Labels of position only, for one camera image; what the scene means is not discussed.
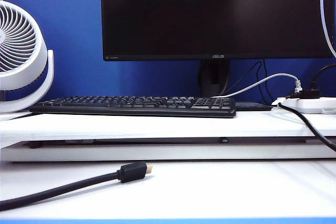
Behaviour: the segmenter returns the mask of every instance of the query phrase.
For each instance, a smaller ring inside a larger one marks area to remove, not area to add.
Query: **blue cubicle wall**
[[[48,49],[55,54],[55,79],[46,99],[72,94],[106,95],[199,95],[198,61],[104,62],[102,60],[100,0],[5,0],[28,11],[38,22]],[[232,60],[230,83],[234,83],[257,60]],[[269,74],[287,72],[297,75],[304,87],[315,72],[335,59],[269,59]],[[238,90],[256,81],[255,71]],[[336,96],[336,71],[330,69],[320,78],[323,94]],[[42,80],[19,91],[29,93]],[[290,78],[268,82],[274,97],[293,91]],[[18,96],[12,92],[7,97]],[[261,102],[257,88],[236,97]]]

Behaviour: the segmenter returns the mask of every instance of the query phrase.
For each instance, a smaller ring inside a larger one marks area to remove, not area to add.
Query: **white desk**
[[[335,136],[335,115],[308,115]],[[126,122],[132,122],[129,129]],[[244,123],[238,130],[235,122]],[[173,123],[173,130],[163,123]],[[177,136],[311,136],[285,111],[239,112],[235,119],[39,115],[0,123],[2,144],[22,140]],[[114,172],[128,162],[2,162],[1,200]],[[336,217],[336,160],[154,162],[128,184],[104,183],[0,213],[23,219]]]
[[[2,163],[1,199],[114,172],[124,163]],[[23,219],[335,217],[336,161],[156,162],[143,180],[107,182],[0,213]]]

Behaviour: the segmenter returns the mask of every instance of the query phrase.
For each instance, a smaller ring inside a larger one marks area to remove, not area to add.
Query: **black cable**
[[[311,88],[311,89],[317,89],[317,82],[316,82],[316,80],[317,80],[318,76],[319,76],[323,71],[327,70],[328,68],[333,68],[333,67],[336,67],[336,64],[330,64],[330,65],[327,65],[327,66],[321,68],[321,69],[314,75],[313,80],[311,81],[311,84],[310,84],[310,88]]]
[[[59,186],[39,193],[22,196],[14,199],[0,201],[0,211],[22,207],[44,199],[52,198],[80,188],[92,186],[106,181],[119,179],[122,183],[144,178],[145,174],[150,173],[152,166],[145,162],[136,162],[129,165],[123,165],[115,173],[108,173],[93,178],[84,179],[68,185]]]
[[[257,82],[259,81],[259,76],[258,76],[258,74],[259,74],[259,70],[260,70],[260,69],[261,69],[261,64],[260,64],[260,66],[258,67],[258,70],[257,70],[257,73],[256,73],[256,75],[257,75]],[[260,86],[260,84],[258,85],[258,88],[259,88],[259,92],[260,92],[260,95],[261,95],[261,97],[262,97],[264,103],[265,103],[266,105],[269,105],[269,103],[266,101],[266,99],[265,99],[265,97],[264,97],[264,94],[263,94],[262,91],[261,91],[261,86]]]
[[[228,88],[227,90],[224,91],[224,93],[221,93],[220,95],[225,95],[227,94],[227,92],[229,92],[230,90],[232,90],[235,86],[237,86],[253,69],[254,67],[260,64],[261,65],[261,61],[258,61],[256,63],[254,63],[254,65],[238,80],[235,82],[235,84],[233,84],[230,88]]]
[[[267,68],[266,68],[266,60],[265,59],[263,59],[263,63],[264,63],[265,77],[268,77]],[[274,101],[273,96],[271,95],[271,93],[268,90],[267,81],[265,81],[265,88],[266,88],[266,91],[267,91],[269,97],[271,97],[272,101]]]
[[[328,140],[325,136],[321,134],[310,122],[309,120],[302,115],[299,111],[292,109],[290,107],[284,106],[281,104],[281,102],[278,103],[278,106],[284,110],[290,111],[300,117],[301,120],[306,124],[306,126],[310,129],[310,131],[319,139],[321,140],[327,147],[331,148],[333,151],[336,152],[336,144],[332,143],[330,140]]]

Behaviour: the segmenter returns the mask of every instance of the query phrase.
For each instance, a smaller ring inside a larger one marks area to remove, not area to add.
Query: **monitor screen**
[[[320,0],[101,2],[107,61],[331,56]],[[324,4],[333,41],[334,0]]]

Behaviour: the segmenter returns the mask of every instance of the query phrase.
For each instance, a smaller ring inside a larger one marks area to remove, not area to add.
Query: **black keyboard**
[[[72,96],[30,107],[30,112],[60,114],[185,116],[195,118],[233,118],[232,98],[201,97],[108,97]]]

